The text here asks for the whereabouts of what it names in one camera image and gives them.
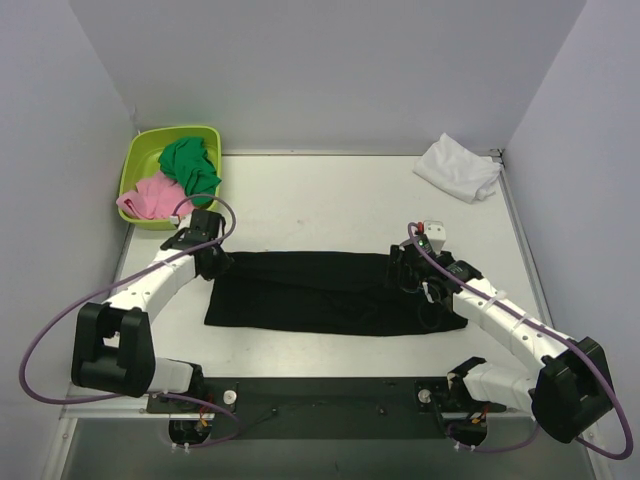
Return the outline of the black t-shirt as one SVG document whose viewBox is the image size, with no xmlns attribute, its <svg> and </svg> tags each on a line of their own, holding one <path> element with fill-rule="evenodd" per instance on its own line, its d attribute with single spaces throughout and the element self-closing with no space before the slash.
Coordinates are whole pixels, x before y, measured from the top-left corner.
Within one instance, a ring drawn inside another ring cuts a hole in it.
<svg viewBox="0 0 640 480">
<path fill-rule="evenodd" d="M 207 326 L 391 337 L 460 330 L 464 318 L 386 286 L 374 253 L 235 252 L 213 283 Z"/>
</svg>

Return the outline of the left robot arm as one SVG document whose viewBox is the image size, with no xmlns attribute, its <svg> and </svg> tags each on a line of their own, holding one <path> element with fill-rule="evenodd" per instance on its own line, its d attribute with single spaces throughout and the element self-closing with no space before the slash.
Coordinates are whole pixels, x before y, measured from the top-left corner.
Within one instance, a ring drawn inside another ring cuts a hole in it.
<svg viewBox="0 0 640 480">
<path fill-rule="evenodd" d="M 182 287 L 230 267 L 226 233 L 221 214 L 192 212 L 132 283 L 102 303 L 85 304 L 76 320 L 72 383 L 129 397 L 166 392 L 183 411 L 199 408 L 205 398 L 199 367 L 157 356 L 151 324 Z"/>
</svg>

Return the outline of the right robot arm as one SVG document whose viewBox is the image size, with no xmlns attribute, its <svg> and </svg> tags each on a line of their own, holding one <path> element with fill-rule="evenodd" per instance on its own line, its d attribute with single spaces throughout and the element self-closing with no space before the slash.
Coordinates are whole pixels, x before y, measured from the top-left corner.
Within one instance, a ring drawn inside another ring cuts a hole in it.
<svg viewBox="0 0 640 480">
<path fill-rule="evenodd" d="M 602 347 L 545 330 L 507 300 L 482 273 L 425 237 L 390 249 L 387 282 L 424 295 L 445 319 L 461 318 L 490 335 L 522 370 L 472 357 L 447 375 L 454 401 L 498 404 L 533 416 L 552 438 L 569 443 L 613 410 L 611 376 Z"/>
</svg>

